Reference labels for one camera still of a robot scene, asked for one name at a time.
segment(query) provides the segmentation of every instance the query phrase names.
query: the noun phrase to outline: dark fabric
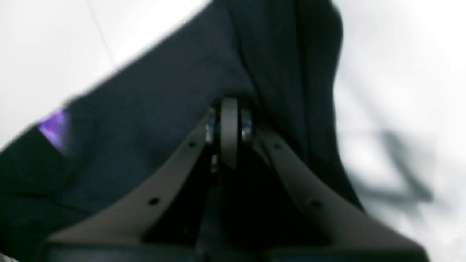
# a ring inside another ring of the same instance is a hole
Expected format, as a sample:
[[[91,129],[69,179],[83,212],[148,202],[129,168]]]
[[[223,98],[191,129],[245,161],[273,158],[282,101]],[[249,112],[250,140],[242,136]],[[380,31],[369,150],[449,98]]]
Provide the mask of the dark fabric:
[[[30,141],[31,133],[2,152],[3,187],[17,189],[1,199],[10,205],[0,211],[1,250],[30,261],[18,245],[32,253],[39,239],[123,197],[168,159],[212,100],[225,94],[254,101],[320,179],[361,207],[336,146],[332,89],[341,40],[340,17],[328,0],[214,1],[67,104],[67,160],[48,144],[21,142]],[[14,147],[25,156],[12,153]],[[17,169],[32,161],[30,150],[48,168]],[[21,214],[34,230],[16,222]],[[57,215],[61,220],[52,218]]]

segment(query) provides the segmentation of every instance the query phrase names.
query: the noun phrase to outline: white floor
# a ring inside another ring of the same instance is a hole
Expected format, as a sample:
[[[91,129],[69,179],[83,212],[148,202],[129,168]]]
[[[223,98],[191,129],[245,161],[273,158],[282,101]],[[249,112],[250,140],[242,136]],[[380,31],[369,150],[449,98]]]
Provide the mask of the white floor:
[[[466,262],[466,2],[334,2],[345,32],[339,146],[359,196],[433,262]],[[205,4],[0,1],[0,147]]]

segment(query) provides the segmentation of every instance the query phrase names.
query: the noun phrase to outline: purple tag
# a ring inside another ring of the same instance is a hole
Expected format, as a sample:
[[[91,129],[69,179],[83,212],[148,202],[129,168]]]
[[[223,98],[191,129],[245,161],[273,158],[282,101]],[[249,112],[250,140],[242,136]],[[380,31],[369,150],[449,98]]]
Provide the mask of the purple tag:
[[[39,130],[48,141],[60,152],[65,150],[65,134],[68,126],[67,114],[61,110],[46,118],[39,124]]]

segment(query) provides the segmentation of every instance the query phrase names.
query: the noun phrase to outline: purple fabric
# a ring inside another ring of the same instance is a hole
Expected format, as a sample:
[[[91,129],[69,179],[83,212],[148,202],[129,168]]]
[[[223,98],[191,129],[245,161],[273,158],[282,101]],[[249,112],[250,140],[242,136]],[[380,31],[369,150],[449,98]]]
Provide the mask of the purple fabric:
[[[59,150],[64,152],[65,146],[65,131],[68,126],[68,119],[65,111],[61,110],[58,113],[46,118],[39,124],[39,130],[47,138],[52,145]]]

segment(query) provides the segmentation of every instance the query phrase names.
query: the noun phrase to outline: white tile floor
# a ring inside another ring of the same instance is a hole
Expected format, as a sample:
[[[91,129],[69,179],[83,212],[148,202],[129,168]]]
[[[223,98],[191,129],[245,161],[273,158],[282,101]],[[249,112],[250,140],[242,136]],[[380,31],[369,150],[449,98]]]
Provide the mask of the white tile floor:
[[[359,196],[433,262],[466,261],[466,2],[334,2],[345,31],[339,146]],[[0,1],[0,147],[205,4]]]

